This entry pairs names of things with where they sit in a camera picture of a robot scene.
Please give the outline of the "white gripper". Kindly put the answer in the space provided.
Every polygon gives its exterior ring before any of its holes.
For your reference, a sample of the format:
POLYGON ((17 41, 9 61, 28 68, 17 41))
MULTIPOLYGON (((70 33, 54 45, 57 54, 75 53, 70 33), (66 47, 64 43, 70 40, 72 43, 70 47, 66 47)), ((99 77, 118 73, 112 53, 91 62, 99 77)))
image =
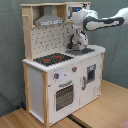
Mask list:
POLYGON ((81 29, 76 29, 74 32, 73 49, 80 51, 85 49, 88 45, 88 38, 85 32, 81 29))

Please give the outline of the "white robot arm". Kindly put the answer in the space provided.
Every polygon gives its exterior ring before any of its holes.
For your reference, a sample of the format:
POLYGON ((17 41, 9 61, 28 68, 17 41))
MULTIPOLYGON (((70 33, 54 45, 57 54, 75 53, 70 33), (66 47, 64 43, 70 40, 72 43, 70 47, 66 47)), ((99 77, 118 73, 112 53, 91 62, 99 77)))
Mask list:
POLYGON ((87 35, 84 31, 94 31, 101 28, 121 26, 128 24, 128 7, 120 9, 116 15, 108 18, 98 18, 94 10, 82 8, 72 13, 73 29, 75 30, 73 49, 81 51, 88 45, 87 35))

